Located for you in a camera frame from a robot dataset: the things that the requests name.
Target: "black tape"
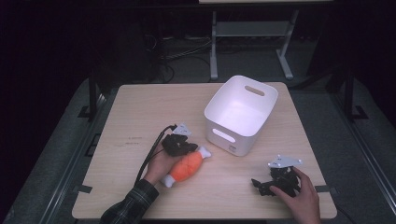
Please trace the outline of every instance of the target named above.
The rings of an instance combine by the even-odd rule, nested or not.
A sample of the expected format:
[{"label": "black tape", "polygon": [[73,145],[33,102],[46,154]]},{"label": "black tape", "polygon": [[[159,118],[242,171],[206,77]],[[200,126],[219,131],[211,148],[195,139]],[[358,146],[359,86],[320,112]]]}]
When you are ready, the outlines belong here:
[{"label": "black tape", "polygon": [[92,190],[92,187],[88,187],[88,186],[85,186],[85,185],[81,185],[78,188],[78,191],[84,192],[84,193],[91,193],[91,190]]},{"label": "black tape", "polygon": [[315,190],[317,193],[330,192],[330,188],[327,185],[315,186]]},{"label": "black tape", "polygon": [[88,146],[87,150],[85,151],[86,157],[93,157],[93,153],[96,150],[96,147],[98,146],[98,142],[100,139],[101,133],[96,133],[95,136],[92,138],[90,145]]}]

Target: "cable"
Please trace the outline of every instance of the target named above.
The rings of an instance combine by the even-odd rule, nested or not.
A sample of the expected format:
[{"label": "cable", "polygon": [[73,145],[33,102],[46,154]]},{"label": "cable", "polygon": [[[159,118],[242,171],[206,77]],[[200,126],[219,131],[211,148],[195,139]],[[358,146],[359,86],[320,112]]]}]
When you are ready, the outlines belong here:
[{"label": "cable", "polygon": [[170,125],[170,126],[166,127],[165,129],[163,129],[163,131],[157,137],[157,140],[155,140],[154,145],[151,147],[151,150],[149,151],[147,157],[143,161],[142,166],[140,167],[139,173],[137,174],[136,180],[134,181],[134,186],[136,186],[137,182],[139,182],[139,180],[141,179],[143,171],[145,170],[149,161],[153,158],[153,156],[157,155],[157,154],[154,154],[154,155],[152,155],[152,154],[153,154],[155,148],[158,146],[158,144],[160,144],[161,140],[163,139],[163,135],[165,134],[165,132],[168,129],[174,130],[176,127],[177,127],[176,125]]},{"label": "cable", "polygon": [[206,43],[204,43],[203,45],[198,46],[198,47],[196,47],[196,48],[189,49],[189,50],[186,50],[186,51],[184,51],[184,52],[180,52],[180,53],[177,53],[177,54],[174,54],[174,55],[170,55],[170,56],[162,56],[162,57],[160,57],[160,58],[161,58],[161,59],[175,59],[175,58],[187,56],[187,55],[189,55],[189,54],[197,53],[197,52],[199,52],[199,51],[201,51],[201,50],[207,49],[207,47],[209,47],[209,45],[210,45],[211,43],[212,43],[212,41],[209,40],[208,42],[206,42]]},{"label": "cable", "polygon": [[352,219],[352,217],[350,215],[347,214],[346,211],[344,211],[340,206],[338,206],[338,204],[334,204],[335,208],[337,208],[338,211],[340,211],[342,214],[344,214],[344,216],[346,216],[347,219],[349,219],[349,221],[353,224],[356,224],[356,222]]},{"label": "cable", "polygon": [[247,50],[248,43],[240,39],[240,37],[218,38],[216,41],[218,42],[216,53],[235,54]]},{"label": "cable", "polygon": [[169,83],[175,76],[175,69],[173,69],[171,66],[167,64],[160,63],[160,65],[163,65],[165,67],[166,72],[168,69],[171,70],[171,77],[167,80],[165,79],[165,75],[163,74],[163,72],[161,70],[159,71],[159,80],[161,81],[161,83],[163,84]]},{"label": "cable", "polygon": [[150,161],[152,160],[152,158],[154,158],[155,156],[157,156],[157,154],[158,153],[160,153],[160,152],[162,152],[162,151],[164,151],[164,149],[161,149],[161,150],[159,150],[158,152],[156,152],[154,155],[152,155],[151,157],[150,157]]},{"label": "cable", "polygon": [[207,66],[210,67],[210,63],[207,60],[205,60],[205,59],[203,59],[201,57],[198,57],[198,56],[191,56],[191,55],[190,56],[180,57],[180,58],[177,58],[177,59],[173,59],[170,62],[175,61],[175,60],[180,60],[180,59],[189,59],[189,58],[198,59],[198,60],[204,62]]},{"label": "cable", "polygon": [[151,39],[153,39],[153,41],[154,41],[154,43],[152,44],[152,47],[147,49],[147,51],[152,52],[157,47],[157,44],[158,44],[157,38],[155,38],[154,35],[145,35],[145,37],[151,37]]}]

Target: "table top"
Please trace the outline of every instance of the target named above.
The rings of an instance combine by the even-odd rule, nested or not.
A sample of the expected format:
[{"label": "table top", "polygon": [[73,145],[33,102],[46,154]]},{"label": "table top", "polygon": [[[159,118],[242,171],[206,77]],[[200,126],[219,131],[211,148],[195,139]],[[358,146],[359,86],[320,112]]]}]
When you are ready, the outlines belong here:
[{"label": "table top", "polygon": [[[190,179],[167,189],[144,218],[289,218],[289,209],[277,197],[261,196],[251,178],[271,181],[267,163],[278,154],[303,160],[298,167],[314,186],[326,185],[289,91],[283,83],[266,83],[278,90],[273,112],[253,148],[236,157],[205,139],[204,110],[220,83],[125,85],[120,87],[83,185],[73,208],[75,218],[99,218],[123,200],[159,133],[168,125],[185,123],[188,142],[205,146],[205,159]],[[333,218],[336,209],[329,192],[321,192],[320,215]]]}]

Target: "dark background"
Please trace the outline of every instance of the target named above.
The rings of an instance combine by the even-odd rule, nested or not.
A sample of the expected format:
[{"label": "dark background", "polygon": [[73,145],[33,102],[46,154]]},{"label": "dark background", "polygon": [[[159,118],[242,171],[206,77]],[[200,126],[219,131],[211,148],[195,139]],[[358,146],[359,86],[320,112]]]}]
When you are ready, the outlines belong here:
[{"label": "dark background", "polygon": [[[84,79],[94,73],[102,91],[109,91],[121,83],[146,83],[156,76],[155,55],[146,53],[142,37],[148,27],[151,32],[155,29],[139,26],[152,20],[106,10],[107,5],[90,9],[91,2],[0,1],[0,220]],[[322,21],[304,13],[299,18],[294,38],[318,38],[308,75],[342,63],[366,85],[396,126],[395,3],[337,2],[345,4],[330,13],[320,37],[318,30],[309,27]],[[169,17],[166,32],[204,34],[205,28],[188,25],[202,25],[201,21],[205,19],[199,13]]]}]

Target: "toy fish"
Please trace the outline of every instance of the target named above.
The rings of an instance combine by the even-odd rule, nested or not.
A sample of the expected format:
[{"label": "toy fish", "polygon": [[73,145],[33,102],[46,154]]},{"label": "toy fish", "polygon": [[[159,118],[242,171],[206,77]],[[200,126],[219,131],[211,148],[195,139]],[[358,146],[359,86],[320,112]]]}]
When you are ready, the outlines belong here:
[{"label": "toy fish", "polygon": [[163,184],[171,188],[175,182],[188,179],[197,172],[204,158],[211,156],[212,154],[205,147],[199,147],[198,150],[187,154],[172,167],[169,174],[162,179]]}]

